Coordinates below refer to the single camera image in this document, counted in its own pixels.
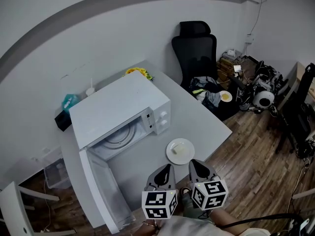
white chair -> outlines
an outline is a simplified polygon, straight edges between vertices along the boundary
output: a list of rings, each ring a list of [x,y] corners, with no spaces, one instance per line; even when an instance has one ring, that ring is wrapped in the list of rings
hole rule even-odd
[[[10,183],[3,191],[0,192],[0,209],[4,222],[11,236],[65,236],[75,234],[75,230],[55,232],[55,233],[35,233],[25,212],[21,192],[27,195],[59,201],[59,197],[32,191]]]

microwave control knob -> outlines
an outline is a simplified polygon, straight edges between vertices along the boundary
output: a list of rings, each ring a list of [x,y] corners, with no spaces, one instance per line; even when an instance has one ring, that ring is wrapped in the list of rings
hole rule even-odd
[[[167,115],[167,111],[163,111],[159,116],[161,117],[161,118],[163,118],[164,116],[166,116]]]
[[[164,126],[164,125],[166,125],[166,124],[167,124],[167,121],[166,121],[166,120],[161,121],[161,126]]]

open microwave door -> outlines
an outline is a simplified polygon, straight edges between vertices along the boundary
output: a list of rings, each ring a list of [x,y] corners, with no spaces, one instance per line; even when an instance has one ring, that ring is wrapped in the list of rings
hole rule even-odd
[[[98,210],[112,234],[135,220],[111,169],[100,157],[82,150],[83,170]]]

chair headrest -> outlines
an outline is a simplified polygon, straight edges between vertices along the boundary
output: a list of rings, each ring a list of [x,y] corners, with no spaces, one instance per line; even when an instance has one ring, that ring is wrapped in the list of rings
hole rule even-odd
[[[179,24],[180,37],[205,36],[211,33],[210,27],[204,21],[184,21]]]

wall outlet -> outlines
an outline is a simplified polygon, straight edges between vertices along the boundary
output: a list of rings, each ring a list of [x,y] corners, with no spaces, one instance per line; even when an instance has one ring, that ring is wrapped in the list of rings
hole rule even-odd
[[[254,42],[254,35],[253,34],[247,34],[245,43],[252,44],[253,42]]]

